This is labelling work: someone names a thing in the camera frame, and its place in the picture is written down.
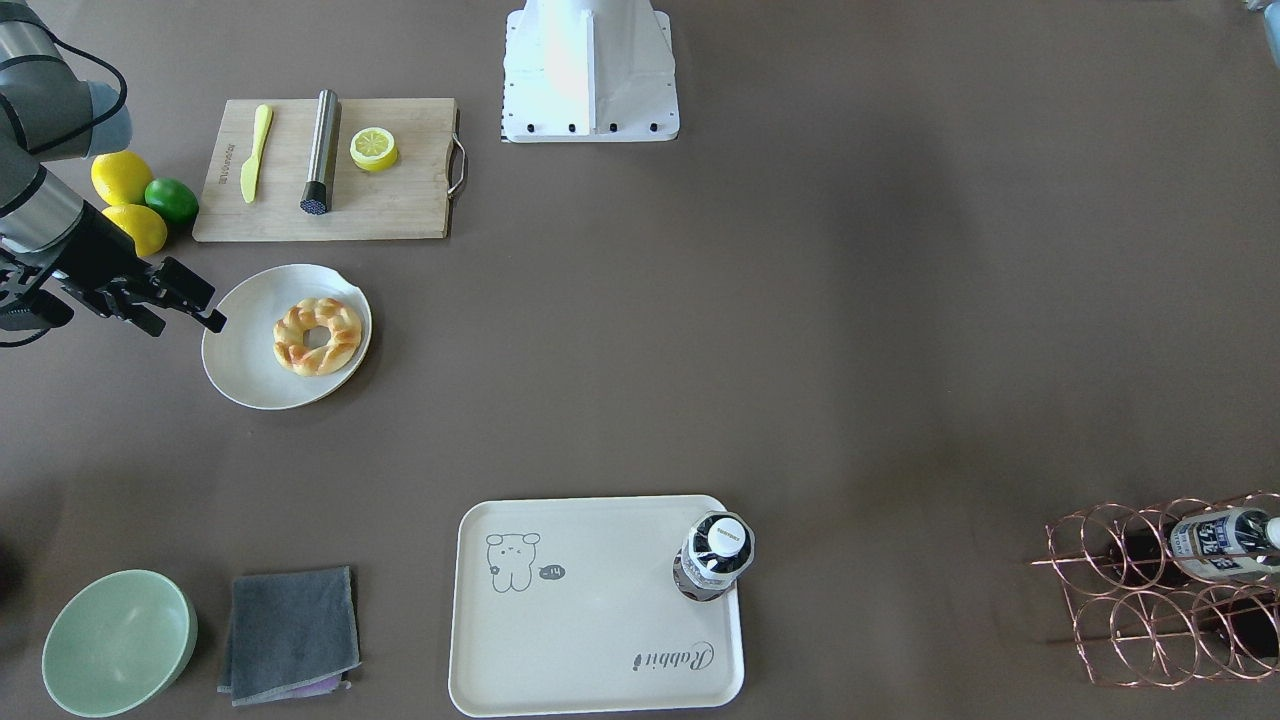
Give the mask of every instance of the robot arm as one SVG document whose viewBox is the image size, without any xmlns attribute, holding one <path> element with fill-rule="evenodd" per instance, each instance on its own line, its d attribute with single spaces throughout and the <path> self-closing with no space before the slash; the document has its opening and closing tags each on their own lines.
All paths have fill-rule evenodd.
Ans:
<svg viewBox="0 0 1280 720">
<path fill-rule="evenodd" d="M 26 1 L 0 1 L 0 329 L 67 324 L 72 309 L 41 287 L 54 278 L 96 315 L 150 336 L 165 322 L 143 304 L 221 331 L 220 313 L 200 314 L 212 286 L 172 258 L 140 260 L 123 231 L 41 165 L 122 150 L 132 135 L 123 96 L 77 81 L 55 44 Z"/>
</svg>

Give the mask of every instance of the lemon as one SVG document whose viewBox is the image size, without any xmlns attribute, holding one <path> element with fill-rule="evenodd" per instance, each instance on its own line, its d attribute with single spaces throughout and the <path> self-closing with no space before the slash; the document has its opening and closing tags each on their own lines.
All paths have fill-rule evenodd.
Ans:
<svg viewBox="0 0 1280 720">
<path fill-rule="evenodd" d="M 120 150 L 93 158 L 90 168 L 93 190 L 108 205 L 131 205 L 142 202 L 142 193 L 151 182 L 151 168 L 137 152 Z"/>
<path fill-rule="evenodd" d="M 159 252 L 169 238 L 164 218 L 146 205 L 111 205 L 102 210 L 102 215 L 133 238 L 133 251 L 138 258 Z"/>
<path fill-rule="evenodd" d="M 396 164 L 396 137 L 383 128 L 365 128 L 351 138 L 351 159 L 361 170 L 376 173 Z"/>
</svg>

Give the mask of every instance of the white tray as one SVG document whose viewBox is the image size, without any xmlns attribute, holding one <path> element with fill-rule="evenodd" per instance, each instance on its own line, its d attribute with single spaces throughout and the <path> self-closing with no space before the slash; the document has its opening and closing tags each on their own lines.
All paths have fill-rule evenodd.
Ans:
<svg viewBox="0 0 1280 720">
<path fill-rule="evenodd" d="M 737 588 L 694 602 L 671 575 L 689 529 L 723 509 L 705 495 L 472 507 L 458 528 L 453 705 L 499 717 L 733 700 L 744 676 Z"/>
</svg>

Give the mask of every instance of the green bowl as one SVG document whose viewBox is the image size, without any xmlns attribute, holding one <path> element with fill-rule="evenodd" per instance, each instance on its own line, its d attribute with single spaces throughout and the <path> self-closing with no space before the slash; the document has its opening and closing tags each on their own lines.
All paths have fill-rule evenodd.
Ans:
<svg viewBox="0 0 1280 720">
<path fill-rule="evenodd" d="M 58 614 L 45 639 L 45 689 L 63 710 L 108 717 L 169 687 L 196 647 L 196 611 L 173 580 L 122 570 Z"/>
</svg>

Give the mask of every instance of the lemon slice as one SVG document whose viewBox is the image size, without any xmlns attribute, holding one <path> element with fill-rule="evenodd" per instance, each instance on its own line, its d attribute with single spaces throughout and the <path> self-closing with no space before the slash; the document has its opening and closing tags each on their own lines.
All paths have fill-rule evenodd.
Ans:
<svg viewBox="0 0 1280 720">
<path fill-rule="evenodd" d="M 365 128 L 351 138 L 351 159 L 361 170 L 376 173 L 396 164 L 396 137 L 383 128 Z"/>
</svg>

